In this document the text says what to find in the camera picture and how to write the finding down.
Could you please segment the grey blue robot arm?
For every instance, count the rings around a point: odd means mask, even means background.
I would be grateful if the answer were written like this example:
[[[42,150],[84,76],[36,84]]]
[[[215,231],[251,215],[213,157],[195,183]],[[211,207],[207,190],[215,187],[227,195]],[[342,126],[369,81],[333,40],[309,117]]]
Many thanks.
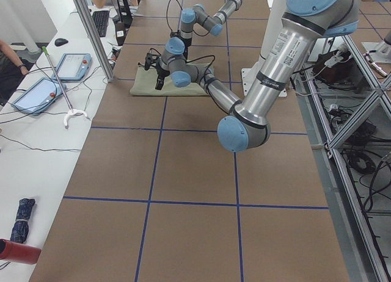
[[[218,36],[228,17],[239,10],[242,4],[243,0],[225,0],[225,4],[213,16],[207,14],[202,4],[183,9],[180,16],[178,38],[185,44],[184,57],[188,58],[188,48],[192,44],[195,24],[207,30],[207,34]]]
[[[353,33],[358,24],[360,0],[285,0],[282,28],[257,72],[244,99],[214,76],[209,66],[191,64],[185,52],[191,44],[195,24],[212,35],[219,35],[227,18],[239,10],[244,0],[225,0],[214,15],[197,4],[181,12],[181,29],[166,43],[156,60],[156,88],[162,89],[166,77],[181,88],[196,83],[226,113],[217,135],[228,151],[240,152],[264,144],[270,135],[267,113],[299,68],[307,50],[319,38]]]

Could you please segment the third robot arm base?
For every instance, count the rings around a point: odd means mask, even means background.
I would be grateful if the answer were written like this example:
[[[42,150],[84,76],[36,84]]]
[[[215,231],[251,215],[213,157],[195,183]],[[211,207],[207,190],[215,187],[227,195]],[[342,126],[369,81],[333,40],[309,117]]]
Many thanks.
[[[370,63],[390,63],[390,32],[381,42],[362,42],[364,57]]]

